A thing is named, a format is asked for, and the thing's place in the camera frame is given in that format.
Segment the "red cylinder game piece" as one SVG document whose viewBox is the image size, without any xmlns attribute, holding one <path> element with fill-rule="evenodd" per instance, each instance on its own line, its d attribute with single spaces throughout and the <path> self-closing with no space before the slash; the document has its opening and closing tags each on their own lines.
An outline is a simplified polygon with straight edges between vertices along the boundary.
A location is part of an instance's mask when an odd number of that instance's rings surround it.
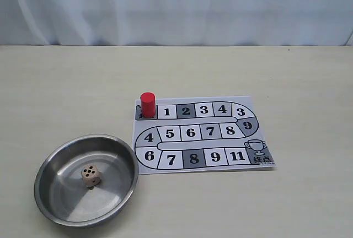
<svg viewBox="0 0 353 238">
<path fill-rule="evenodd" d="M 141 114 L 144 118 L 153 118 L 156 114 L 156 97 L 152 92 L 145 92 L 140 96 Z"/>
</svg>

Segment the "wooden die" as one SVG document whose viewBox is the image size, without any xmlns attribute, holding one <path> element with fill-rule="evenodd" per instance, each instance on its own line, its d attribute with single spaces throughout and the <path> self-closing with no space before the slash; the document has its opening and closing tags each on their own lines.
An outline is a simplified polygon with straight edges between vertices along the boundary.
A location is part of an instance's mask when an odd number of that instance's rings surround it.
<svg viewBox="0 0 353 238">
<path fill-rule="evenodd" d="M 100 172 L 93 164 L 84 166 L 81 171 L 81 176 L 86 187 L 94 187 L 101 182 Z"/>
</svg>

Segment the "paper game board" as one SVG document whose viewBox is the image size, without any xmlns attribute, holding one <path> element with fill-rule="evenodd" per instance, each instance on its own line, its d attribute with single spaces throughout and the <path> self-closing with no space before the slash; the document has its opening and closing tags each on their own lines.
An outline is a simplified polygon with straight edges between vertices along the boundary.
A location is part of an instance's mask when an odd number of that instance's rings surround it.
<svg viewBox="0 0 353 238">
<path fill-rule="evenodd" d="M 250 96 L 156 99 L 152 118 L 136 100 L 132 145 L 141 175 L 276 166 Z"/>
</svg>

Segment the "round steel dish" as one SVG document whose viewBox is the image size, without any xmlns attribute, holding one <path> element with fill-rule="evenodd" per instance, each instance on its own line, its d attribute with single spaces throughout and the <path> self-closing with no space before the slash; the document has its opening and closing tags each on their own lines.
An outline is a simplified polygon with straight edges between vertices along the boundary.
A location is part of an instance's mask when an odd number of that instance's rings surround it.
<svg viewBox="0 0 353 238">
<path fill-rule="evenodd" d="M 86 187 L 81 171 L 95 165 L 101 182 Z M 66 142 L 41 164 L 34 182 L 38 209 L 52 222 L 71 228 L 99 225 L 120 213 L 137 185 L 137 158 L 123 140 L 90 134 Z"/>
</svg>

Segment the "white backdrop curtain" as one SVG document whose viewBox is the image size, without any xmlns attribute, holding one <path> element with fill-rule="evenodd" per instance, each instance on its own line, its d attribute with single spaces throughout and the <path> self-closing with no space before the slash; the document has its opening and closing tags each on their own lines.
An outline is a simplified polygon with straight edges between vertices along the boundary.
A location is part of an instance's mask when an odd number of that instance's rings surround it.
<svg viewBox="0 0 353 238">
<path fill-rule="evenodd" d="M 1 44 L 350 46 L 352 0 L 1 0 Z"/>
</svg>

